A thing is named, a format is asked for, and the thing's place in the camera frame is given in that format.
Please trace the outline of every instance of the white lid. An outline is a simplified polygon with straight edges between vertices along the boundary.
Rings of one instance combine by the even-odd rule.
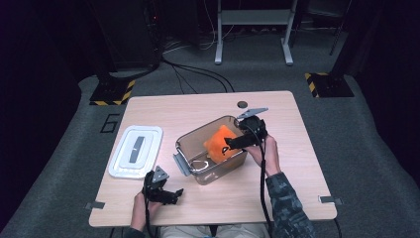
[[[154,166],[161,137],[160,127],[128,127],[112,157],[109,174],[115,178],[144,178]]]

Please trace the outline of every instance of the orange object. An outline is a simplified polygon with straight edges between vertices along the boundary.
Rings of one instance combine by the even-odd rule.
[[[206,142],[204,142],[204,147],[207,149],[208,156],[210,159],[216,163],[220,164],[226,159],[234,156],[235,154],[239,153],[241,150],[228,150],[223,153],[223,148],[229,147],[226,142],[225,138],[236,138],[237,135],[231,131],[226,125],[220,126],[219,130]]]

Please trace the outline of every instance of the small round object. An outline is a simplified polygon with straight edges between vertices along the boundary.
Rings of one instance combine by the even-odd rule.
[[[246,101],[239,101],[237,105],[238,105],[239,108],[247,108],[248,107],[248,103]]]

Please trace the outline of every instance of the metal stand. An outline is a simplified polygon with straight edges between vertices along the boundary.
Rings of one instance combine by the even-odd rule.
[[[286,65],[293,65],[289,48],[290,31],[296,12],[297,0],[293,0],[290,9],[278,10],[225,10],[222,11],[222,0],[218,0],[217,6],[217,49],[214,62],[222,63],[223,54],[223,25],[287,25],[286,34],[281,39]]]

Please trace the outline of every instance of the sleeve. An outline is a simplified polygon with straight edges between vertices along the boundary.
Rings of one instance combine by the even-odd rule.
[[[302,203],[296,195],[286,175],[279,173],[266,180],[271,198],[272,216],[274,218],[273,237],[315,237],[312,222],[306,216]]]
[[[129,227],[128,231],[124,234],[124,238],[146,238],[146,235],[140,230]]]

